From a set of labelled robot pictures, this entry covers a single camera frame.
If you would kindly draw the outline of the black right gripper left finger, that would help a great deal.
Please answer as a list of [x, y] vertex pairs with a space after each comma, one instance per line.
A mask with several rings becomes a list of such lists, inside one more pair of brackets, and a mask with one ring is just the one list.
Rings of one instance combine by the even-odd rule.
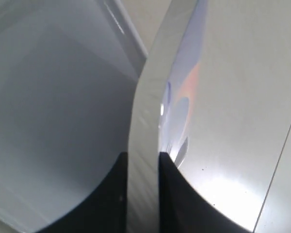
[[68, 214], [41, 233], [125, 233], [127, 227], [128, 153], [115, 164], [98, 187]]

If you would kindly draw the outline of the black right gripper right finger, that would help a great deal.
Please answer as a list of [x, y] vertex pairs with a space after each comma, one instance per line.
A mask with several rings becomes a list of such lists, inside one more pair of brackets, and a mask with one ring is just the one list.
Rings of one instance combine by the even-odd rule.
[[166, 152], [159, 154], [161, 233], [247, 233], [206, 202], [186, 181]]

